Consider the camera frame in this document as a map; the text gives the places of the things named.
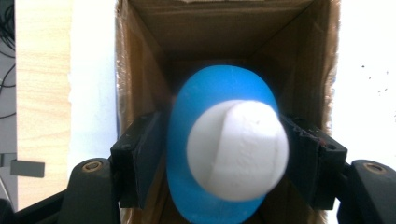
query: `blue object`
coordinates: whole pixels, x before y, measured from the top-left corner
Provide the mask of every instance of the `blue object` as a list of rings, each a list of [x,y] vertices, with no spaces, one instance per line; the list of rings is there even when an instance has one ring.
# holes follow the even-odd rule
[[[167,177],[180,214],[192,223],[241,223],[262,203],[265,195],[245,202],[229,202],[202,189],[187,162],[187,141],[196,120],[210,107],[229,100],[255,100],[278,113],[267,84],[247,69],[230,65],[198,71],[178,94],[169,121]]]

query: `cardboard box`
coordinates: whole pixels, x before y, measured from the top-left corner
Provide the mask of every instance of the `cardboard box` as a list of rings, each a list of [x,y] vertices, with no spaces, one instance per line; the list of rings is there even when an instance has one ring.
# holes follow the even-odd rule
[[[120,132],[137,116],[169,110],[187,78],[211,64],[254,71],[273,90],[282,114],[326,128],[338,19],[339,0],[120,0]],[[320,223],[321,215],[310,211],[287,179],[268,195],[260,214],[267,223]],[[169,210],[159,220],[175,216]]]

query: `electrical wire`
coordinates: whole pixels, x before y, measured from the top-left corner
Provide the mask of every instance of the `electrical wire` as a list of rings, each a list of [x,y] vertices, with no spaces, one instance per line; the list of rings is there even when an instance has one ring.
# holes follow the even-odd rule
[[[1,94],[1,91],[2,91],[3,88],[12,88],[12,87],[15,87],[15,86],[16,86],[15,84],[14,84],[14,85],[10,85],[10,86],[4,84],[5,81],[6,81],[6,78],[8,77],[8,75],[11,73],[11,71],[12,71],[14,68],[15,68],[15,64],[13,64],[13,65],[8,69],[8,71],[6,72],[6,74],[4,75],[3,80],[1,81],[1,84],[0,84],[0,94]],[[6,118],[12,117],[12,116],[14,116],[14,115],[16,115],[16,114],[17,114],[17,113],[14,112],[14,113],[9,114],[9,115],[0,116],[0,119],[6,119]]]
[[[5,85],[4,83],[6,82],[6,78],[8,77],[8,75],[11,73],[11,71],[13,70],[15,68],[15,64],[13,64],[9,69],[8,69],[8,71],[6,72],[6,74],[4,75],[4,77],[3,77],[3,80],[1,81],[1,84],[0,84],[0,94],[1,94],[1,91],[2,91],[2,89],[3,88],[12,88],[12,87],[15,87],[16,85]]]
[[[7,46],[9,47],[15,54],[15,20],[14,20],[14,4],[11,4],[10,6],[7,7],[7,9],[4,12],[4,18],[0,17],[0,40]],[[8,58],[15,58],[15,56],[10,55],[9,53],[5,53],[0,50],[0,53]],[[11,71],[15,68],[15,64],[11,66],[11,68],[8,69],[6,74],[3,77],[3,80],[1,80],[0,83],[0,94],[3,88],[13,88],[16,87],[16,85],[6,85],[6,79],[8,75],[11,73]],[[0,116],[0,119],[6,119],[12,116],[15,116],[17,113],[14,112],[9,115],[5,116]]]

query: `black metal bracket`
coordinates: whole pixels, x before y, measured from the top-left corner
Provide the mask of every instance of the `black metal bracket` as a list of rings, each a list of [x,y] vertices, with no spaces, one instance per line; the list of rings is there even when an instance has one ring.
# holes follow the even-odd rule
[[[290,145],[286,171],[314,209],[341,201],[339,223],[396,223],[396,173],[374,161],[345,163],[347,149],[303,119],[281,117]],[[14,214],[0,200],[0,223],[120,223],[121,207],[144,208],[164,153],[160,114],[134,121],[111,148],[111,157],[84,161],[67,190]]]

